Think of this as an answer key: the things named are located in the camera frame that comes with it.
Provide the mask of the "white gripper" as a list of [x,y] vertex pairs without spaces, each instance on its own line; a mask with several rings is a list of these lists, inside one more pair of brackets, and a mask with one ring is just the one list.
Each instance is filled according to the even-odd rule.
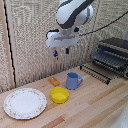
[[[50,48],[60,47],[60,46],[70,46],[77,44],[79,41],[79,34],[77,32],[72,32],[70,35],[62,35],[58,29],[50,30],[46,34],[46,45]],[[66,48],[66,54],[69,54],[70,49]],[[54,57],[58,56],[57,50],[54,50]]]

